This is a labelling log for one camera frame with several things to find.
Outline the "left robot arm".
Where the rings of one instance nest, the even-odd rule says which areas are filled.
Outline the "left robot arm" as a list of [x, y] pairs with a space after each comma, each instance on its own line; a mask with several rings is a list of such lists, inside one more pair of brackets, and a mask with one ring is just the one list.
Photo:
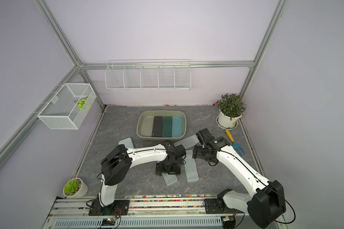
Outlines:
[[157, 176], [179, 175], [185, 157], [184, 146], [174, 146], [169, 141], [146, 148], [127, 148], [124, 144], [118, 145], [101, 161], [102, 181], [97, 198], [100, 206], [108, 207], [114, 203], [117, 186], [124, 180], [130, 168], [156, 162]]

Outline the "pale white pencil case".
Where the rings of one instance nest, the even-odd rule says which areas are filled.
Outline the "pale white pencil case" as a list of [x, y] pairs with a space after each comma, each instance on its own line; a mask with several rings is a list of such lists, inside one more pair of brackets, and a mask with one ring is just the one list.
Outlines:
[[125, 148], [135, 148], [134, 143], [130, 137], [119, 141], [118, 145], [124, 145]]

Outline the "frosted white pencil case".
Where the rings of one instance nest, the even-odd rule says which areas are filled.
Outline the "frosted white pencil case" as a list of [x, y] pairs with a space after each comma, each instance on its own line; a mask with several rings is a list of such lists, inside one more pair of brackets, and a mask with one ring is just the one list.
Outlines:
[[175, 147], [183, 146], [185, 149], [193, 148], [194, 146], [200, 143], [198, 137], [196, 135], [192, 135], [190, 137], [184, 138], [174, 143]]
[[186, 151], [186, 158], [184, 160], [185, 160], [184, 167], [185, 167], [187, 182], [198, 181], [199, 176], [197, 172], [196, 162], [195, 162], [195, 159], [193, 158], [192, 150]]
[[162, 173], [162, 176], [167, 186], [170, 186], [178, 181], [176, 175], [169, 175], [167, 173]]

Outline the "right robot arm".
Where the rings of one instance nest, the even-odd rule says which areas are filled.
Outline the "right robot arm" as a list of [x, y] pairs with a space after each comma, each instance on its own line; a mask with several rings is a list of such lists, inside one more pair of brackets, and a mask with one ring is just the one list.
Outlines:
[[193, 158], [210, 165], [222, 163], [242, 183], [247, 194], [232, 189], [220, 192], [207, 202], [206, 212], [213, 212], [213, 204], [222, 213], [238, 210], [250, 215], [264, 229], [286, 212], [284, 188], [277, 180], [271, 182], [251, 167], [224, 137], [215, 138], [208, 129], [197, 132], [199, 145], [193, 149]]

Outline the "dark green pencil case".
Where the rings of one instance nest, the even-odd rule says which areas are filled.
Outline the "dark green pencil case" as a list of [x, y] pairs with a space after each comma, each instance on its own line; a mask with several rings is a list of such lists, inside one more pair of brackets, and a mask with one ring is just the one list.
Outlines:
[[173, 117], [164, 116], [162, 122], [162, 137], [172, 137], [172, 126], [173, 126]]

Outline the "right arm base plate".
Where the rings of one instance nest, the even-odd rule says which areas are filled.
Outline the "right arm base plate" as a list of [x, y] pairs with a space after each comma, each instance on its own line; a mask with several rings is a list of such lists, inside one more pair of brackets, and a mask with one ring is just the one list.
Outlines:
[[206, 214], [237, 214], [244, 213], [246, 209], [229, 208], [221, 198], [206, 198], [203, 200]]

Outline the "light blue pencil case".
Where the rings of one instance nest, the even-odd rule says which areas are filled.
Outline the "light blue pencil case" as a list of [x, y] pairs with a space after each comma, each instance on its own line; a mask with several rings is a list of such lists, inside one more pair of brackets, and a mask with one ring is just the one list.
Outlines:
[[183, 117], [180, 115], [172, 118], [172, 137], [181, 137], [183, 135]]

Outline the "grey-green plastic storage box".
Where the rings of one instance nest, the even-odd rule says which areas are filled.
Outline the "grey-green plastic storage box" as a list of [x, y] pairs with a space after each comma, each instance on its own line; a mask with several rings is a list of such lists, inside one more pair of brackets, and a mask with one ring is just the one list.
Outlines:
[[137, 136], [148, 140], [180, 140], [187, 130], [186, 115], [175, 110], [148, 110], [141, 114]]

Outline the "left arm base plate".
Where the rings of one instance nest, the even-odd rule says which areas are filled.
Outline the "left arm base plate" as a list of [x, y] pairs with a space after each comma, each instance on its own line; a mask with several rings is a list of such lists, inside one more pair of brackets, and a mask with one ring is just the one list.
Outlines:
[[109, 206], [102, 207], [98, 199], [92, 199], [86, 203], [89, 207], [89, 216], [124, 216], [129, 211], [128, 200], [115, 200]]

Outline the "black pencil case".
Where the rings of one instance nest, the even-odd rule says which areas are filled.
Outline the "black pencil case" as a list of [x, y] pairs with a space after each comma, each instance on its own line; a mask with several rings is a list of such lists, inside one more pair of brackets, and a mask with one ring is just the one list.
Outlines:
[[163, 124], [163, 117], [162, 116], [155, 116], [153, 119], [152, 137], [161, 137], [161, 135], [162, 135], [162, 124]]
[[162, 143], [166, 150], [174, 150], [174, 144], [170, 141], [165, 141]]

